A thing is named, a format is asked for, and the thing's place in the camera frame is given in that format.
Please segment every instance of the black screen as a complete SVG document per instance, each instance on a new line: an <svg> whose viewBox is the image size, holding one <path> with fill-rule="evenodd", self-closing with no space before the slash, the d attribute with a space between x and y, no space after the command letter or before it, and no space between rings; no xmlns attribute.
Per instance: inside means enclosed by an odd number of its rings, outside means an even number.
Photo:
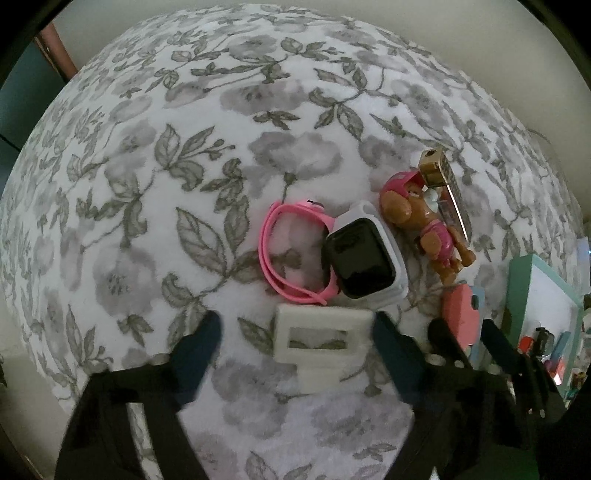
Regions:
<svg viewBox="0 0 591 480"><path fill-rule="evenodd" d="M367 218L357 219L329 235L323 253L349 298L358 299L383 290L396 278L378 229Z"/></svg>

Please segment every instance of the floral bedspread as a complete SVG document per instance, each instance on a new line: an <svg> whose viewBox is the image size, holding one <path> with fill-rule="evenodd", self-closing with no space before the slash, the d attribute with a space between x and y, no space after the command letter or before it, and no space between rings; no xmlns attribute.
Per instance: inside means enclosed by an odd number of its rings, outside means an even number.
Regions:
<svg viewBox="0 0 591 480"><path fill-rule="evenodd" d="M459 278L484 287L487 313L499 318L517 255L537 253L576 286L580 211L564 181L512 113L425 49L272 5L140 22L58 95L2 197L0 277L31 358L71 410L89 374L170 351L216 309L219 357L181 413L212 480L380 478L410 409L374 352L341 391L297 394L294 368L271 358L280 298L256 240L273 201L312 198L336 216L375 202L436 145L474 231L478 260ZM275 267L316 287L319 238L281 222ZM390 311L426 345L441 286L398 240L410 292ZM138 409L133 419L158 478Z"/></svg>

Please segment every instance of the pink object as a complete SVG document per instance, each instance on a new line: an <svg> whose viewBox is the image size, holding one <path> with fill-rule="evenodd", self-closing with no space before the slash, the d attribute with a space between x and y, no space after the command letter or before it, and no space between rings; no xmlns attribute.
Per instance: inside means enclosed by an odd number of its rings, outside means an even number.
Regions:
<svg viewBox="0 0 591 480"><path fill-rule="evenodd" d="M565 370L566 370L566 364L564 363L564 359L561 358L558 362L558 367L556 368L556 375L558 376L558 378L560 379L561 382L562 382L562 380L564 380Z"/></svg>
<svg viewBox="0 0 591 480"><path fill-rule="evenodd" d="M328 300L339 293L336 274L332 268L330 269L329 283L320 292L313 292L294 285L273 269L271 255L269 254L269 239L271 238L273 226L282 213L295 213L313 222L322 223L328 228L329 232L334 228L335 219L324 213L322 205L314 203L311 200L304 200L298 203L275 202L271 205L269 213L267 213L267 217L263 221L258 244L259 262L261 263L263 275L279 295L295 303L320 303L321 305L326 305Z"/></svg>
<svg viewBox="0 0 591 480"><path fill-rule="evenodd" d="M472 305L472 289L464 284L443 294L443 319L462 350L478 340L480 314Z"/></svg>
<svg viewBox="0 0 591 480"><path fill-rule="evenodd" d="M433 220L423 230L421 230L421 237L429 232L436 233L439 237L439 240L441 241L441 249L439 250L439 256L437 257L437 260L449 263L449 259L452 257L453 249L455 247L453 245L453 238L447 230L445 223L443 223L441 220Z"/></svg>
<svg viewBox="0 0 591 480"><path fill-rule="evenodd" d="M404 198L408 198L408 190L405 185L409 182L416 183L419 187L425 186L425 181L418 170L399 171L392 175L382 187L381 193L393 190Z"/></svg>

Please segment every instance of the toy figure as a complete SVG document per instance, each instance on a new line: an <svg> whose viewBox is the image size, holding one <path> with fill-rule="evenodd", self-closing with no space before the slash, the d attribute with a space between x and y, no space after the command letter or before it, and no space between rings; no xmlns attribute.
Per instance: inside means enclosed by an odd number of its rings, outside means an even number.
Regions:
<svg viewBox="0 0 591 480"><path fill-rule="evenodd" d="M420 244L431 260L431 267L444 286L452 285L463 267L476 260L476 255L455 227L446 226L424 199L425 183L419 171L399 172L384 185L379 195L383 217L395 226L420 232ZM454 254L454 248L461 260Z"/></svg>

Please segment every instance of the pink silicone band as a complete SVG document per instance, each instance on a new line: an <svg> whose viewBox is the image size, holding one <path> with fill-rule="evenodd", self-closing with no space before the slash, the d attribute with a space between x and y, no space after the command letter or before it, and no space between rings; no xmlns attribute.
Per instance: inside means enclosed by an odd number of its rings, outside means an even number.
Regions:
<svg viewBox="0 0 591 480"><path fill-rule="evenodd" d="M259 262L261 263L263 275L279 295L295 303L320 303L321 305L326 305L328 300L339 293L336 274L332 268L330 269L329 283L324 290L320 292L313 292L298 285L294 285L280 276L273 269L271 255L269 253L269 239L271 238L273 226L279 218L279 215L282 213L295 213L296 215L305 216L313 222L319 222L326 225L329 232L333 230L335 219L325 215L322 212L321 206L307 201L291 204L275 202L271 205L269 213L267 213L267 217L263 221L258 244Z"/></svg>

